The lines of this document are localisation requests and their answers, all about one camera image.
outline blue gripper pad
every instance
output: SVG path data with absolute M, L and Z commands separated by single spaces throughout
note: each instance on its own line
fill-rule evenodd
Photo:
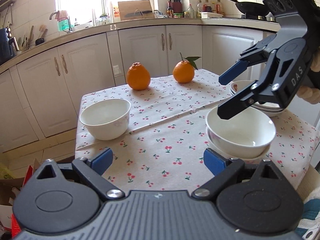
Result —
M 221 85 L 227 85 L 229 82 L 234 80 L 238 75 L 244 72 L 249 65 L 248 61 L 239 60 L 231 68 L 219 77 L 219 83 Z
M 102 175 L 110 167 L 113 160 L 113 152 L 105 148 L 102 152 L 87 161 L 87 165 L 99 175 Z
M 212 172 L 214 176 L 217 176 L 222 172 L 231 161 L 222 157 L 220 154 L 207 148 L 203 153 L 204 165 Z

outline cutting board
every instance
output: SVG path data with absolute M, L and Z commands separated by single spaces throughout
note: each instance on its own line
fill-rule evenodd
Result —
M 152 11 L 150 0 L 122 1 L 118 2 L 118 6 L 121 21 L 154 18 L 153 12 L 143 14 L 143 16 L 140 14 L 140 11 Z M 127 14 L 135 13 L 136 10 L 138 11 L 135 16 L 126 17 Z

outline cabinet handle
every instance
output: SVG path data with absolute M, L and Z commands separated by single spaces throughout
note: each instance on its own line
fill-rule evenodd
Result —
M 60 74 L 60 71 L 59 71 L 59 65 L 58 65 L 58 62 L 57 62 L 57 58 L 56 58 L 56 57 L 54 57 L 54 62 L 55 62 L 55 64 L 56 64 L 56 70 L 57 70 L 57 72 L 58 72 L 58 76 L 60 76 L 61 74 Z
M 64 67 L 64 71 L 66 72 L 66 74 L 68 74 L 67 64 L 66 64 L 66 61 L 64 60 L 64 55 L 62 54 L 61 57 L 62 57 L 62 64 Z
M 161 34 L 161 38 L 162 38 L 162 50 L 164 51 L 164 34 Z
M 169 42 L 170 42 L 170 50 L 172 50 L 172 37 L 171 37 L 171 33 L 169 33 Z

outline white wall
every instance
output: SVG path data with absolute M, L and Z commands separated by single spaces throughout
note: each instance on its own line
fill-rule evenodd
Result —
M 49 16 L 55 11 L 55 0 L 17 0 L 12 6 L 12 20 L 11 26 L 12 35 L 17 39 L 23 38 L 24 34 L 29 38 L 31 26 L 34 25 L 34 39 L 33 43 L 39 36 L 39 27 L 41 24 L 47 25 L 46 39 L 51 40 L 59 36 L 58 26 L 56 20 L 49 20 Z M 1 12 L 0 24 L 1 28 L 4 24 L 4 16 L 7 9 Z M 5 18 L 4 26 L 11 23 L 10 9 Z

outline wok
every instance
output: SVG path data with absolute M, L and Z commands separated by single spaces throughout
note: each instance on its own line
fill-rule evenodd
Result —
M 261 3 L 256 2 L 239 2 L 238 0 L 230 0 L 236 3 L 236 6 L 243 14 L 252 16 L 266 16 L 270 11 L 269 8 Z

